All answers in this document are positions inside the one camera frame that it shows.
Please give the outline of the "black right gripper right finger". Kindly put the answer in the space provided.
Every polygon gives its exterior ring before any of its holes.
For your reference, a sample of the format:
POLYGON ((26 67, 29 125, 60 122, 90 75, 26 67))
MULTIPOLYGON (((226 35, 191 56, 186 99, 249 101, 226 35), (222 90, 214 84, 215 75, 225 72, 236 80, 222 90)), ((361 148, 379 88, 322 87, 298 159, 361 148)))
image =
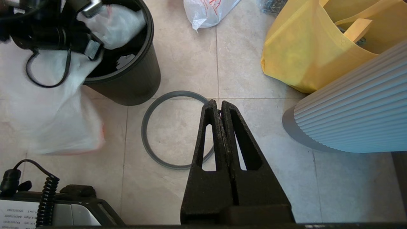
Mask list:
POLYGON ((228 101, 222 102, 222 124, 235 204, 290 207, 288 197, 240 110, 228 101))

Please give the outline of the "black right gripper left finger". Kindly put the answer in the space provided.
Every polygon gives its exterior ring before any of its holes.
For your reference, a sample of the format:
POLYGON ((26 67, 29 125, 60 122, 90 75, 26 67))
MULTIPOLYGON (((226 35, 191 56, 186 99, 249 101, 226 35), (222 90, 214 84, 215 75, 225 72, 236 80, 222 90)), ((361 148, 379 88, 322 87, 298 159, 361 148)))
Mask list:
POLYGON ((182 200, 181 224, 236 225, 237 196, 233 168, 233 134, 228 131, 230 115, 226 101, 218 110, 215 100, 202 107, 192 164, 182 200), (205 171, 204 147, 208 125, 212 126, 215 171, 205 171))

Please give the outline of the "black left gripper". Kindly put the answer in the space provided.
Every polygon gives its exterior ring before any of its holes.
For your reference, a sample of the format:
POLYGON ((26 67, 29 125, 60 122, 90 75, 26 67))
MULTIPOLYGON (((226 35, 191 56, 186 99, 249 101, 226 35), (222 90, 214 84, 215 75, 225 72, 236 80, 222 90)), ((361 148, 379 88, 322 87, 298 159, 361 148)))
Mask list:
POLYGON ((2 0, 1 42, 21 48, 102 48, 79 14, 95 16, 100 0, 2 0))

